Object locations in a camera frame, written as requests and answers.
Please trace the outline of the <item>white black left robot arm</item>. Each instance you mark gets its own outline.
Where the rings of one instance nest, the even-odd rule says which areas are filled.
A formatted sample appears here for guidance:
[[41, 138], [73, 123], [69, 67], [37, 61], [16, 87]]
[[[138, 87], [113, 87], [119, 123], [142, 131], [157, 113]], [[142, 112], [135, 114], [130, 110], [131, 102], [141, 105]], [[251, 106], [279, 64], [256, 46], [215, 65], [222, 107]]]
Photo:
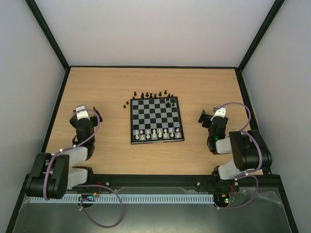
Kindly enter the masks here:
[[29, 197], [61, 199], [73, 187], [92, 180], [93, 170], [80, 166], [95, 150], [95, 134], [103, 121], [96, 108], [81, 105], [73, 111], [69, 123], [76, 130], [72, 145], [55, 153], [37, 154], [25, 184]]

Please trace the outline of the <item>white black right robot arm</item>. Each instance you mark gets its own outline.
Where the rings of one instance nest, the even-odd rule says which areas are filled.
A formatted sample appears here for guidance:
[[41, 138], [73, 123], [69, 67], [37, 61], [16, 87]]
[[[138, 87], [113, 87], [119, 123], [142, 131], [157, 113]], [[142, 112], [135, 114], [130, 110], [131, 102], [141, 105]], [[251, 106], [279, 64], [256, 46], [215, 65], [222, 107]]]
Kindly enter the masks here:
[[207, 182], [215, 191], [225, 191], [236, 178], [251, 172], [268, 169], [271, 153], [258, 130], [232, 131], [225, 135], [228, 118], [226, 109], [214, 110], [209, 115], [203, 110], [198, 119], [207, 128], [207, 147], [213, 154], [232, 154], [233, 159], [214, 168]]

